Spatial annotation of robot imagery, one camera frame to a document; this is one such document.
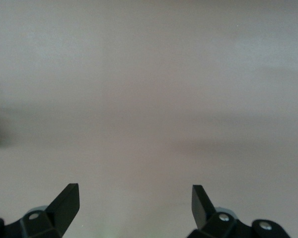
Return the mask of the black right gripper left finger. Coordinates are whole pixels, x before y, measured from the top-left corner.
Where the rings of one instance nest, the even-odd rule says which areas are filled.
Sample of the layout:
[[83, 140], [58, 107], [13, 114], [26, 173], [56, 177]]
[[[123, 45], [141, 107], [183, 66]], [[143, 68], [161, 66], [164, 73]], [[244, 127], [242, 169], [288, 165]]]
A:
[[79, 185], [68, 184], [45, 208], [5, 226], [5, 238], [61, 238], [79, 211]]

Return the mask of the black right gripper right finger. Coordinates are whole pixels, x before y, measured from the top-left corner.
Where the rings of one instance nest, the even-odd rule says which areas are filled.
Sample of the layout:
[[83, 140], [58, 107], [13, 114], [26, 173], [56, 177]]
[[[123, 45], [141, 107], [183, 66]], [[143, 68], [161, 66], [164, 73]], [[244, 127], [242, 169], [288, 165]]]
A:
[[252, 228], [228, 212], [218, 212], [201, 185], [192, 186], [192, 214], [197, 225], [188, 238], [252, 238]]

